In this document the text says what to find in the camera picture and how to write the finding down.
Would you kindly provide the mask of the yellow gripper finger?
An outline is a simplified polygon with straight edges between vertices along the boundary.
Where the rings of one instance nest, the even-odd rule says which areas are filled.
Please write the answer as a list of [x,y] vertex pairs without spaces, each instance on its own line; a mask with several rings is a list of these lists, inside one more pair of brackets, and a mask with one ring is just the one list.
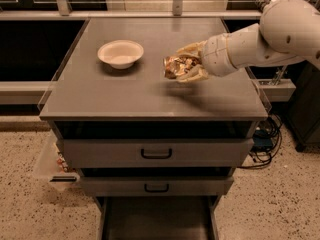
[[186,56],[193,56],[193,57],[201,57],[201,53],[203,50],[203,47],[205,46],[206,42],[194,42],[191,44],[188,44],[182,48],[179,48],[176,53],[179,55],[186,55]]
[[208,72],[201,66],[196,65],[188,73],[179,76],[177,81],[180,83],[188,83],[195,81],[207,80],[209,78]]

